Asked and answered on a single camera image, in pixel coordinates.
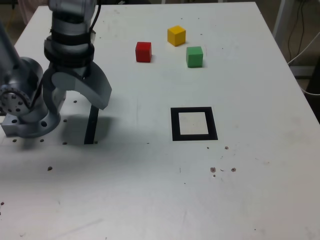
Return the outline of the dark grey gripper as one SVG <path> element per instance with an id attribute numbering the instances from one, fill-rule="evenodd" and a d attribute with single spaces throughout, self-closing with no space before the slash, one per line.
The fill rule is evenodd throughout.
<path id="1" fill-rule="evenodd" d="M 41 81 L 44 103 L 53 114 L 60 113 L 66 91 L 80 93 L 101 110 L 108 106 L 112 92 L 105 73 L 95 62 L 77 68 L 50 63 Z"/>

